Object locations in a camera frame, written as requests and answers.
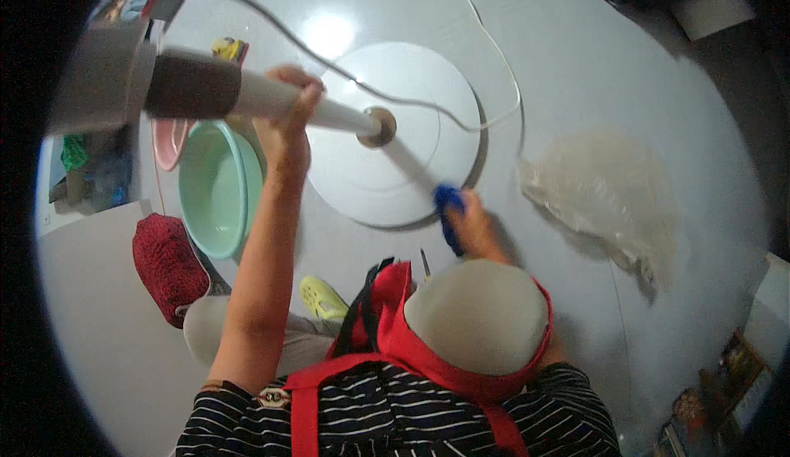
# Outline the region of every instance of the hand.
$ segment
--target hand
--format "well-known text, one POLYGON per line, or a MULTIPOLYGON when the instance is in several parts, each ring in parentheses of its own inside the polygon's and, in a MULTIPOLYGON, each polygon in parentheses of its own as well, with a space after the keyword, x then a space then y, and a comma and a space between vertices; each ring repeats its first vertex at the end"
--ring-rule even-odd
POLYGON ((266 157, 267 180, 279 178, 287 186, 304 185, 310 168, 310 144, 304 127, 321 100, 321 80, 307 75, 293 65, 283 65, 268 71, 269 79, 301 87, 291 110, 282 120, 256 118, 252 120, 255 132, 266 157))
POLYGON ((464 211, 447 207, 446 214, 458 242, 469 258, 486 258, 494 262, 509 264, 508 258, 499 247, 491 218, 474 190, 463 188, 460 197, 464 211))

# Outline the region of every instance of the screwdriver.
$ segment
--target screwdriver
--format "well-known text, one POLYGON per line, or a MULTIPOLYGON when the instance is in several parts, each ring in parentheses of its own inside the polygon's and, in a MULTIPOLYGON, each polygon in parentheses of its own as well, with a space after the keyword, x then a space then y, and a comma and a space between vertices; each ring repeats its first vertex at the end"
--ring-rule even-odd
POLYGON ((425 268, 425 282, 430 279, 430 269, 428 268, 428 259, 425 257, 425 252, 420 248, 420 255, 423 257, 423 268, 425 268))

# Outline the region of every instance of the plastic bag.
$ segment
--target plastic bag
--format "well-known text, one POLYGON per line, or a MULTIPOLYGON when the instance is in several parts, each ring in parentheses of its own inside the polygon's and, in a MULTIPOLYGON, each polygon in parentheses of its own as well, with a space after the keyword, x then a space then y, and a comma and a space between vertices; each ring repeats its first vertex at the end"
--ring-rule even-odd
POLYGON ((671 282, 676 205, 665 166, 635 140, 568 136, 518 168, 521 191, 570 229, 598 236, 622 269, 671 282))

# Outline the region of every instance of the green cloth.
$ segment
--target green cloth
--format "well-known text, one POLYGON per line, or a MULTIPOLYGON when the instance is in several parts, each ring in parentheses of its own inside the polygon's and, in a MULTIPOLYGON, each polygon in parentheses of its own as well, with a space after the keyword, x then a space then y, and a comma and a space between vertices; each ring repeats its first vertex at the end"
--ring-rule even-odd
POLYGON ((63 137, 63 152, 60 153, 60 162, 63 162, 66 172, 80 169, 88 161, 88 151, 85 150, 85 138, 82 135, 66 135, 63 137))

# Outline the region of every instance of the apron strap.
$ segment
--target apron strap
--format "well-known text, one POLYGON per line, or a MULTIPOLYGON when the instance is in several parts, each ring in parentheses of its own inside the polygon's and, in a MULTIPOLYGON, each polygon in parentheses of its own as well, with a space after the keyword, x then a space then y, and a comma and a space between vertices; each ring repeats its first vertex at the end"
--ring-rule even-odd
MULTIPOLYGON (((283 388, 291 391, 291 454, 294 457, 318 457, 318 388, 321 384, 367 362, 386 362, 423 376, 402 361, 381 353, 346 354, 291 374, 283 388)), ((507 448, 515 457, 528 457, 524 439, 510 415, 500 406, 480 408, 488 418, 497 446, 507 448)))
POLYGON ((488 418, 497 447, 507 448, 514 457, 529 457, 524 438, 507 411, 501 406, 481 406, 480 408, 488 418))

